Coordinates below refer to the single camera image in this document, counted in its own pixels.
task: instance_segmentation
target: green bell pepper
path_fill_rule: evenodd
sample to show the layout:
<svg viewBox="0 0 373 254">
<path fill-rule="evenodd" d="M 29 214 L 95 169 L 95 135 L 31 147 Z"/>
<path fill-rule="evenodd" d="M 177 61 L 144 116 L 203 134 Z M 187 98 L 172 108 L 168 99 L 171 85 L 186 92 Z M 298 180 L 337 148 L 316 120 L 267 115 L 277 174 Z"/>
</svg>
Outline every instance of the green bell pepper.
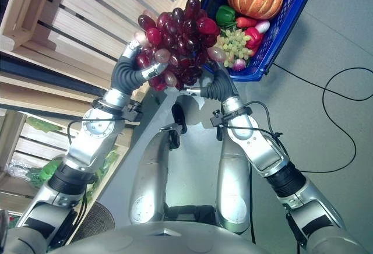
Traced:
<svg viewBox="0 0 373 254">
<path fill-rule="evenodd" d="M 227 5 L 221 5 L 215 16 L 216 23 L 222 27 L 235 21 L 235 11 Z"/>
</svg>

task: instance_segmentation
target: red grape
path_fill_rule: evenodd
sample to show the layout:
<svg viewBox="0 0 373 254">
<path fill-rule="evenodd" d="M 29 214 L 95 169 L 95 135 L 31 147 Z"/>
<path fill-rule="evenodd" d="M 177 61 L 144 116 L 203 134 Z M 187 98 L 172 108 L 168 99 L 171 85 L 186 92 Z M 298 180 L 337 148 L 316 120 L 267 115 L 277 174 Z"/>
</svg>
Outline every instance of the red grape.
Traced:
<svg viewBox="0 0 373 254">
<path fill-rule="evenodd" d="M 162 12 L 160 16 L 158 16 L 157 19 L 157 28 L 161 31 L 164 31 L 164 24 L 166 21 L 170 21 L 172 18 L 170 18 L 170 15 L 168 15 L 168 12 Z"/>
<path fill-rule="evenodd" d="M 209 34 L 205 38 L 202 38 L 202 44 L 205 47 L 213 47 L 216 44 L 217 38 L 216 36 Z"/>
<path fill-rule="evenodd" d="M 138 17 L 138 23 L 140 25 L 141 28 L 143 28 L 144 30 L 148 30 L 150 28 L 156 28 L 156 22 L 154 22 L 154 20 L 152 18 L 150 18 L 148 15 L 140 15 Z"/>
<path fill-rule="evenodd" d="M 142 48 L 142 52 L 147 56 L 147 58 L 150 61 L 154 60 L 154 57 L 156 56 L 156 51 L 157 51 L 157 48 L 155 46 Z"/>
<path fill-rule="evenodd" d="M 149 80 L 149 85 L 152 86 L 155 91 L 163 91 L 167 87 L 162 75 L 151 78 Z"/>
<path fill-rule="evenodd" d="M 185 5 L 185 18 L 195 19 L 200 10 L 199 0 L 187 0 Z"/>
<path fill-rule="evenodd" d="M 197 31 L 197 24 L 196 21 L 189 19 L 184 21 L 184 25 L 182 27 L 184 33 L 187 34 L 194 34 Z"/>
<path fill-rule="evenodd" d="M 162 42 L 161 31 L 156 28 L 150 28 L 146 31 L 146 37 L 150 43 L 159 45 Z"/>
<path fill-rule="evenodd" d="M 208 17 L 202 17 L 196 23 L 198 31 L 202 34 L 213 34 L 218 28 L 215 21 Z"/>
<path fill-rule="evenodd" d="M 164 22 L 163 28 L 172 36 L 177 33 L 177 28 L 172 20 Z"/>
<path fill-rule="evenodd" d="M 136 64 L 138 69 L 145 69 L 149 66 L 149 59 L 145 54 L 136 55 Z"/>
<path fill-rule="evenodd" d="M 168 60 L 168 63 L 170 63 L 172 66 L 179 66 L 180 64 L 180 54 L 177 50 L 175 49 L 170 49 L 171 56 L 170 59 Z"/>
<path fill-rule="evenodd" d="M 201 9 L 198 14 L 197 14 L 197 17 L 196 17 L 196 20 L 202 18 L 202 17 L 207 17 L 207 12 L 204 10 L 204 9 Z"/>
<path fill-rule="evenodd" d="M 171 53 L 169 52 L 169 50 L 162 48 L 156 52 L 155 58 L 158 63 L 164 64 L 168 62 L 168 60 L 170 59 L 170 56 L 171 56 Z"/>
<path fill-rule="evenodd" d="M 176 41 L 177 51 L 183 55 L 188 56 L 191 52 L 187 49 L 187 45 L 182 38 L 178 38 Z"/>
<path fill-rule="evenodd" d="M 175 39 L 169 33 L 164 32 L 163 43 L 167 48 L 171 48 L 175 45 Z"/>
</svg>

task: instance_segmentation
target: blue basket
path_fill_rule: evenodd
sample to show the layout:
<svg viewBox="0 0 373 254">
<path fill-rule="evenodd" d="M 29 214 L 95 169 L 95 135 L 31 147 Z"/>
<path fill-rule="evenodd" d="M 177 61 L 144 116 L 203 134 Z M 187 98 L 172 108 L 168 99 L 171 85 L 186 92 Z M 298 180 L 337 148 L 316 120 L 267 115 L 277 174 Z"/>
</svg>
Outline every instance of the blue basket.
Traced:
<svg viewBox="0 0 373 254">
<path fill-rule="evenodd" d="M 280 52 L 288 35 L 293 29 L 307 0 L 284 0 L 280 13 L 270 20 L 269 30 L 266 32 L 258 52 L 250 59 L 246 69 L 235 72 L 229 69 L 229 74 L 234 81 L 259 81 Z M 202 8 L 208 16 L 215 19 L 220 5 L 228 5 L 227 0 L 202 0 Z"/>
</svg>

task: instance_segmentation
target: purple grape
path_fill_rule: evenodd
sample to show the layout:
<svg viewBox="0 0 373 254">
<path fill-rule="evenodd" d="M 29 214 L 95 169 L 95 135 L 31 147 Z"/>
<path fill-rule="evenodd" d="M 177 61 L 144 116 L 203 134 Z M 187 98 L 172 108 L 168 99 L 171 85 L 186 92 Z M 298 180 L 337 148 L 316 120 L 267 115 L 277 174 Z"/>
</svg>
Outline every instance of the purple grape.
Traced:
<svg viewBox="0 0 373 254">
<path fill-rule="evenodd" d="M 177 33 L 176 26 L 172 20 L 164 22 L 163 28 L 165 28 L 166 31 L 172 36 Z"/>
<path fill-rule="evenodd" d="M 189 19 L 184 21 L 184 25 L 182 27 L 182 31 L 187 34 L 194 34 L 197 32 L 197 24 L 196 21 Z"/>
<path fill-rule="evenodd" d="M 171 48 L 172 46 L 175 45 L 175 39 L 169 33 L 164 32 L 163 33 L 163 44 L 167 48 Z"/>
<path fill-rule="evenodd" d="M 183 24 L 184 11 L 181 8 L 175 8 L 173 10 L 173 21 L 178 24 Z"/>
<path fill-rule="evenodd" d="M 166 21 L 170 21 L 172 18 L 170 18 L 170 15 L 168 15 L 168 12 L 162 12 L 160 16 L 158 16 L 157 19 L 157 28 L 161 31 L 164 31 L 164 24 Z"/>
<path fill-rule="evenodd" d="M 199 0 L 187 0 L 185 5 L 185 18 L 196 19 L 200 10 Z"/>
<path fill-rule="evenodd" d="M 156 28 L 156 22 L 154 22 L 154 20 L 152 18 L 150 18 L 148 15 L 144 15 L 144 14 L 141 14 L 139 17 L 138 17 L 138 23 L 140 25 L 141 28 L 143 28 L 144 30 L 148 30 L 150 28 Z"/>
</svg>

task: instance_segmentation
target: floor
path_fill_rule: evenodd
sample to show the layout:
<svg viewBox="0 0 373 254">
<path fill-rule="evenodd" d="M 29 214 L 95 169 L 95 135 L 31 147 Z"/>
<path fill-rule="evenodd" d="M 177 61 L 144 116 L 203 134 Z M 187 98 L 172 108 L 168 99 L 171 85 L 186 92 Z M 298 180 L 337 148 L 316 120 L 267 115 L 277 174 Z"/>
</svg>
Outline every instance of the floor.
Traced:
<svg viewBox="0 0 373 254">
<path fill-rule="evenodd" d="M 354 66 L 372 69 L 373 0 L 309 0 L 275 62 L 314 83 L 325 85 L 336 72 Z M 373 92 L 373 76 L 350 71 L 337 77 L 330 89 L 355 98 Z M 237 83 L 243 101 L 267 104 L 275 130 L 283 132 L 294 164 L 304 170 L 328 170 L 347 163 L 351 141 L 326 117 L 322 90 L 272 66 L 260 82 Z M 168 205 L 214 204 L 221 143 L 209 118 L 219 108 L 215 101 L 167 97 L 144 129 L 123 165 L 100 198 L 112 212 L 117 227 L 129 224 L 128 202 L 137 163 L 158 128 L 172 122 L 170 107 L 180 100 L 186 109 L 188 132 L 181 147 L 170 153 Z M 351 166 L 331 174 L 308 174 L 335 205 L 347 229 L 373 252 L 373 98 L 354 102 L 334 94 L 325 97 L 330 116 L 354 138 L 357 156 Z M 263 110 L 252 116 L 266 127 Z M 284 210 L 266 181 L 253 176 L 254 229 L 257 244 L 273 254 L 296 253 Z M 243 234 L 250 240 L 249 234 Z"/>
</svg>

